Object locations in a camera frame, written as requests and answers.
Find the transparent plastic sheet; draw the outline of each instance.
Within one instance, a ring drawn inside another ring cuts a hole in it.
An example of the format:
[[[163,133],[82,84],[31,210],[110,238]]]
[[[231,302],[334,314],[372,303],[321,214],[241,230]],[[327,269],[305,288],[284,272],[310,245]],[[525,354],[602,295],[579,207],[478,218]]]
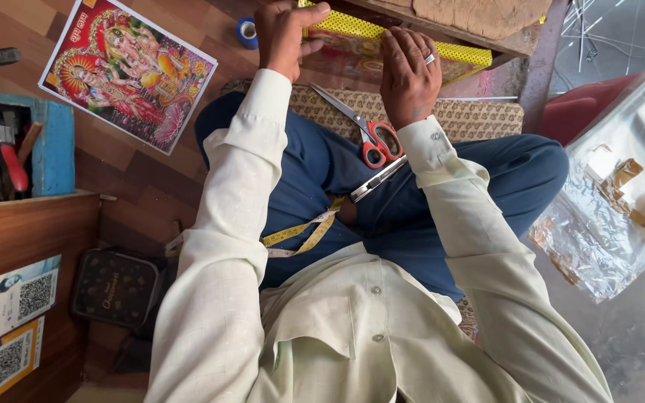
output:
[[[645,270],[645,72],[566,148],[570,172],[529,231],[597,303]]]

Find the shirt sleeve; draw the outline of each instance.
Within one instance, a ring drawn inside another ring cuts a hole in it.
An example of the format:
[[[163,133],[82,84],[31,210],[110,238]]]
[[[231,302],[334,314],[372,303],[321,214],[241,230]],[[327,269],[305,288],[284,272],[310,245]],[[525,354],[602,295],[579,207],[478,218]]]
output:
[[[230,128],[203,142],[210,172],[158,313],[146,403],[244,402],[255,382],[267,262],[259,238],[280,179],[291,89],[280,73],[259,70]]]
[[[593,354],[551,307],[534,252],[489,196],[487,170],[458,158],[432,115],[397,134],[449,269],[475,309],[484,351],[534,402],[611,402]]]

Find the man's right hand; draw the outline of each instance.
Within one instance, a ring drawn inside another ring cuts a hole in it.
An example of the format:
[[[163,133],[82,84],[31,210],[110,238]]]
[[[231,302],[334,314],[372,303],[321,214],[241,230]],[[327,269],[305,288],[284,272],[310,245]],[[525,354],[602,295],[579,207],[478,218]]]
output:
[[[442,68],[434,41],[424,34],[393,26],[382,35],[380,95],[395,130],[429,116],[442,87]],[[434,61],[426,65],[430,54]]]
[[[300,76],[297,59],[320,50],[321,40],[300,45],[302,29],[322,22],[330,13],[330,5],[320,2],[310,7],[295,8],[292,0],[276,1],[255,12],[261,69],[271,69],[290,82]]]

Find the blue trousers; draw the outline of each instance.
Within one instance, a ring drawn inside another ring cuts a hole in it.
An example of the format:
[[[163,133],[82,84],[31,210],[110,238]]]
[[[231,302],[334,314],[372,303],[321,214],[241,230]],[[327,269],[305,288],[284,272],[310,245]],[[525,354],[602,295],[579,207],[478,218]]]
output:
[[[206,164],[202,141],[216,129],[228,128],[243,98],[241,93],[222,96],[196,119],[196,137]],[[263,236],[308,222],[330,207],[326,193],[348,194],[379,171],[363,163],[357,145],[292,112],[287,114],[285,133],[282,177],[270,195]],[[518,237],[549,205],[568,173],[561,145],[539,135],[468,141],[455,143],[454,148],[460,158],[488,170],[489,194]],[[414,179],[406,165],[359,201],[355,231],[335,220],[308,252],[269,259],[261,288],[278,287],[311,263],[362,241],[368,252],[400,265],[428,290],[458,301],[464,293],[454,285],[426,197]],[[274,247],[297,250],[315,227]]]

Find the yellow measuring tape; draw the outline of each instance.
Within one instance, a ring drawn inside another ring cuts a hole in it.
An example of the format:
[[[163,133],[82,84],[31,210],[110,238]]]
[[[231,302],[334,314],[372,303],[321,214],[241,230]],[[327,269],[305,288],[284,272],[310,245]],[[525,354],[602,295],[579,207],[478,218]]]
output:
[[[263,245],[268,248],[268,257],[291,257],[295,256],[296,254],[308,252],[309,250],[311,250],[315,245],[318,244],[318,242],[323,238],[323,235],[325,235],[325,233],[333,225],[333,221],[335,221],[335,214],[340,211],[340,207],[343,206],[344,200],[345,197],[337,197],[333,202],[333,205],[327,209],[327,212],[322,213],[314,219],[311,219],[309,222],[283,229],[282,231],[278,231],[274,234],[270,234],[267,237],[262,238],[260,242],[262,242]],[[271,246],[273,246],[274,244],[281,243],[285,240],[289,240],[292,237],[300,235],[303,231],[305,231],[306,228],[308,228],[310,225],[315,224],[316,222],[319,222],[320,225],[318,225],[318,228],[315,228],[315,231],[310,234],[308,240],[302,244],[299,250],[292,251],[271,248]]]

